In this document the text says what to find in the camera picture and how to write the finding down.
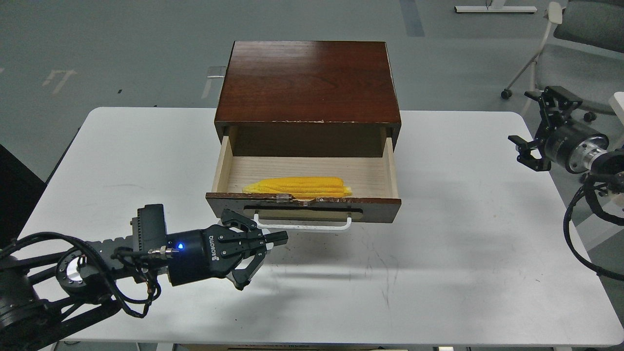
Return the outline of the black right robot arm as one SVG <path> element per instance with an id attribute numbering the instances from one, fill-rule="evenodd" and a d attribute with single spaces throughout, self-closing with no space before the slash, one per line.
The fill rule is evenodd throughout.
<path id="1" fill-rule="evenodd" d="M 583 175 L 579 193 L 566 211 L 566 221 L 571 219 L 575 202 L 584 197 L 598 218 L 622 225 L 622 217 L 602 209 L 598 195 L 623 193 L 623 149 L 607 151 L 610 140 L 605 134 L 571 118 L 583 101 L 562 86 L 548 86 L 540 93 L 526 91 L 524 95 L 538 103 L 541 122 L 531 141 L 508 136 L 519 153 L 517 162 L 536 172 L 550 171 L 554 162 L 571 174 Z"/>

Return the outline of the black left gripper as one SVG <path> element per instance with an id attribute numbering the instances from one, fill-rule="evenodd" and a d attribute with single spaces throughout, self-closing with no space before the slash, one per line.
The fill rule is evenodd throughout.
<path id="1" fill-rule="evenodd" d="M 254 220 L 230 209 L 223 209 L 221 224 L 169 234 L 169 248 L 176 249 L 168 260 L 171 285 L 227 278 L 242 291 L 263 265 L 267 245 L 285 245 L 289 238 L 286 231 L 263 234 Z"/>

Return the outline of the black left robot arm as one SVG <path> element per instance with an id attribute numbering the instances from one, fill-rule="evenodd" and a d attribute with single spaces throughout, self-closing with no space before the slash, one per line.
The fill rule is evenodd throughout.
<path id="1" fill-rule="evenodd" d="M 167 233 L 162 204 L 138 209 L 132 235 L 87 241 L 42 232 L 1 250 L 1 349 L 38 351 L 122 311 L 144 318 L 171 285 L 227 278 L 244 289 L 285 231 L 225 209 L 206 229 Z"/>

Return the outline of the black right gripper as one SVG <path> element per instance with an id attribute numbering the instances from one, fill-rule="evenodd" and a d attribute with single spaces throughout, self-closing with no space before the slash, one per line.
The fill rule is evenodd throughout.
<path id="1" fill-rule="evenodd" d="M 579 96 L 562 86 L 525 91 L 525 96 L 539 105 L 540 138 L 526 141 L 517 135 L 507 137 L 516 147 L 517 162 L 535 172 L 550 171 L 555 162 L 571 174 L 610 173 L 610 142 L 606 135 L 568 120 L 571 112 L 583 104 Z M 535 150 L 540 158 L 532 155 Z"/>

